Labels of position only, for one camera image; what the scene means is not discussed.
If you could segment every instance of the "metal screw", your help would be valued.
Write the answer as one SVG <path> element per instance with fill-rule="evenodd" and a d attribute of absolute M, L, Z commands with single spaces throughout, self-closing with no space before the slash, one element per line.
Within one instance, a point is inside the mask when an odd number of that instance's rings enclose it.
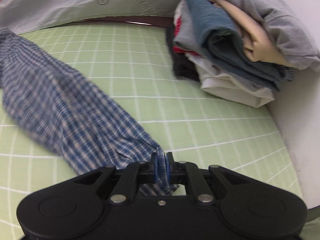
<path fill-rule="evenodd" d="M 209 203 L 213 201 L 213 196 L 209 194 L 201 194 L 198 196 L 198 200 L 202 203 Z"/>
<path fill-rule="evenodd" d="M 127 198 L 124 195 L 120 195 L 120 194 L 116 194 L 116 195 L 112 195 L 110 197 L 110 200 L 113 203 L 122 203 L 126 200 Z"/>
<path fill-rule="evenodd" d="M 164 200 L 159 200 L 158 201 L 158 205 L 159 206 L 164 206 L 166 204 L 166 201 L 164 201 Z"/>

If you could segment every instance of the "plaid shirt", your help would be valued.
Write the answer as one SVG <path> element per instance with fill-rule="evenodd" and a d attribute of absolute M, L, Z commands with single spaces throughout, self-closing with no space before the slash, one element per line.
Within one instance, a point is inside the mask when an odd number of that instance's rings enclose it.
<path fill-rule="evenodd" d="M 0 30 L 0 87 L 7 113 L 35 141 L 82 174 L 125 168 L 158 153 L 158 180 L 144 195 L 169 195 L 162 148 L 112 98 L 79 71 L 8 29 Z"/>

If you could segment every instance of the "fabric fold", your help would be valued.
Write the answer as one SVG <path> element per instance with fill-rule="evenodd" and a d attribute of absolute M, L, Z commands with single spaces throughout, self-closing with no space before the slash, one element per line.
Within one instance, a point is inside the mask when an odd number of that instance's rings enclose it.
<path fill-rule="evenodd" d="M 249 80 L 228 73 L 212 65 L 206 58 L 189 53 L 186 55 L 196 66 L 203 91 L 255 108 L 274 100 L 271 89 L 259 87 Z"/>
<path fill-rule="evenodd" d="M 36 142 L 78 174 L 125 168 L 158 154 L 158 179 L 144 195 L 170 195 L 162 148 L 112 98 L 79 71 L 8 29 L 0 31 L 3 107 Z"/>
<path fill-rule="evenodd" d="M 174 27 L 168 27 L 165 30 L 167 46 L 172 59 L 173 73 L 177 78 L 186 77 L 199 82 L 199 75 L 197 73 L 195 64 L 188 60 L 184 53 L 176 53 L 173 50 L 173 34 Z"/>
<path fill-rule="evenodd" d="M 179 32 L 173 39 L 174 44 L 185 51 L 195 51 L 199 53 L 200 46 L 194 35 L 192 18 L 186 0 L 181 0 L 179 3 L 175 12 L 175 18 L 175 26 L 177 26 L 179 18 L 181 19 L 181 24 Z"/>
<path fill-rule="evenodd" d="M 283 0 L 226 0 L 261 23 L 287 62 L 320 71 L 320 51 L 309 30 Z"/>
<path fill-rule="evenodd" d="M 262 87 L 279 90 L 278 82 L 288 78 L 288 71 L 278 65 L 252 62 L 243 53 L 243 42 L 230 16 L 208 0 L 186 0 L 201 55 L 214 65 L 249 79 Z"/>
<path fill-rule="evenodd" d="M 295 67 L 294 64 L 285 60 L 284 56 L 272 44 L 266 31 L 248 14 L 226 0 L 208 1 L 219 4 L 239 24 L 244 43 L 244 54 L 249 60 Z"/>

